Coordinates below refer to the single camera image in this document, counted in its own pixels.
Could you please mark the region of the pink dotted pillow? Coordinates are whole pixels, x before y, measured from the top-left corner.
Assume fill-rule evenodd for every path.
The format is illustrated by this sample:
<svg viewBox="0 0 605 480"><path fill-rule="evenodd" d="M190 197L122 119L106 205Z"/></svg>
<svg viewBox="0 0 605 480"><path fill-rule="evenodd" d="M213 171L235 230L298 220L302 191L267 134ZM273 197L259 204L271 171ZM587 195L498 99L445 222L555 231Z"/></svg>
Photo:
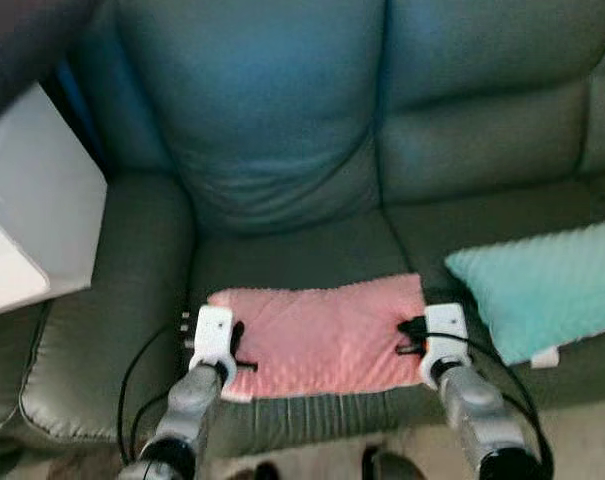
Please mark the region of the pink dotted pillow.
<svg viewBox="0 0 605 480"><path fill-rule="evenodd" d="M239 371L225 401L276 401L372 394L421 383L418 353L401 355L399 324L424 315L417 274L381 276L333 288L228 288L210 294L244 334Z"/></svg>

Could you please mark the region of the teal dotted pillow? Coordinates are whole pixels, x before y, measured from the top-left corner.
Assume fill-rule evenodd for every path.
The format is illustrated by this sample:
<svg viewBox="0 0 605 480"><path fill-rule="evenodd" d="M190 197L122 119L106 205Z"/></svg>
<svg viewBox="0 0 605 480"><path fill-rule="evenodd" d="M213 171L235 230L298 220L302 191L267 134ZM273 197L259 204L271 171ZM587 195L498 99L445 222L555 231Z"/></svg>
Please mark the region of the teal dotted pillow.
<svg viewBox="0 0 605 480"><path fill-rule="evenodd" d="M605 333L605 221L449 253L504 364Z"/></svg>

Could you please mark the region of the dark green leather sofa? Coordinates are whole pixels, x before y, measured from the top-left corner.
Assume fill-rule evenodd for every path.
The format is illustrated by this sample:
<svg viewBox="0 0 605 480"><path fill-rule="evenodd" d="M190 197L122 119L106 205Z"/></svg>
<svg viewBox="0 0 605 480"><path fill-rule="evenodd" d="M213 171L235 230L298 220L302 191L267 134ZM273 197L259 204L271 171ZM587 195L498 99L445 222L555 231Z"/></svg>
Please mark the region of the dark green leather sofa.
<svg viewBox="0 0 605 480"><path fill-rule="evenodd" d="M232 287L399 273L605 220L605 0L105 0L72 72L107 178L91 287L45 307L31 443L116 444Z"/></svg>
<svg viewBox="0 0 605 480"><path fill-rule="evenodd" d="M0 477L11 470L31 443L20 396L31 367L45 307L41 303L0 315Z"/></svg>

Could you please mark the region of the robot left leg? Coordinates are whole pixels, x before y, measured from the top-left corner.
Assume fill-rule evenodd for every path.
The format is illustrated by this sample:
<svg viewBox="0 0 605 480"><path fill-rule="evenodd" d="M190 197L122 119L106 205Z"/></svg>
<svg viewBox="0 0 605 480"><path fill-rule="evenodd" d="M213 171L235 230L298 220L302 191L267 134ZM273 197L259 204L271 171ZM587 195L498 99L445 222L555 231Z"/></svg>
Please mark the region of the robot left leg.
<svg viewBox="0 0 605 480"><path fill-rule="evenodd" d="M274 462L264 461L234 471L233 474L226 475L223 480L282 480L282 472Z"/></svg>

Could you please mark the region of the robot leg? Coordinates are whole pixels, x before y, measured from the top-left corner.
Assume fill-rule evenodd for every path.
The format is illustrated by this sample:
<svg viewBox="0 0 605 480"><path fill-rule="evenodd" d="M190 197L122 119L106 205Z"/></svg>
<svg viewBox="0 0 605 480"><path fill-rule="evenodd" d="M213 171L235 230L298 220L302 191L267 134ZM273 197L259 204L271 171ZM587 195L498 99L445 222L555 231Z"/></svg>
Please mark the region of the robot leg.
<svg viewBox="0 0 605 480"><path fill-rule="evenodd" d="M416 463L380 445L370 445L363 451L361 475L362 480L427 480Z"/></svg>
<svg viewBox="0 0 605 480"><path fill-rule="evenodd" d="M274 462L264 461L234 471L233 474L226 475L223 480L282 480L282 472Z"/></svg>

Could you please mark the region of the robot right leg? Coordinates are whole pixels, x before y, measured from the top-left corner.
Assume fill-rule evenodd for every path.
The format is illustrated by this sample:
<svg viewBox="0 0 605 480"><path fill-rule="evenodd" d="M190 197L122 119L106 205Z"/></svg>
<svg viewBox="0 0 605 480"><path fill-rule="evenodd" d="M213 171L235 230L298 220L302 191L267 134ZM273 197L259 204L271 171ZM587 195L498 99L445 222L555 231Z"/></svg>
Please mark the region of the robot right leg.
<svg viewBox="0 0 605 480"><path fill-rule="evenodd" d="M361 475L362 480L427 480L416 463L380 445L370 445L363 451Z"/></svg>

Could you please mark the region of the white plastic box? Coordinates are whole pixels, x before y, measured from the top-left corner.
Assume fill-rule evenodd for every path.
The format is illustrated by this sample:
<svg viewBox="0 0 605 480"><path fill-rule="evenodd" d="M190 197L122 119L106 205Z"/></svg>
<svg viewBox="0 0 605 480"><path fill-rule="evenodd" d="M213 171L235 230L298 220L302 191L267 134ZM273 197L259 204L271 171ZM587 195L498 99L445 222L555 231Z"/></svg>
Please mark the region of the white plastic box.
<svg viewBox="0 0 605 480"><path fill-rule="evenodd" d="M90 287L106 193L40 86L0 115L0 314Z"/></svg>

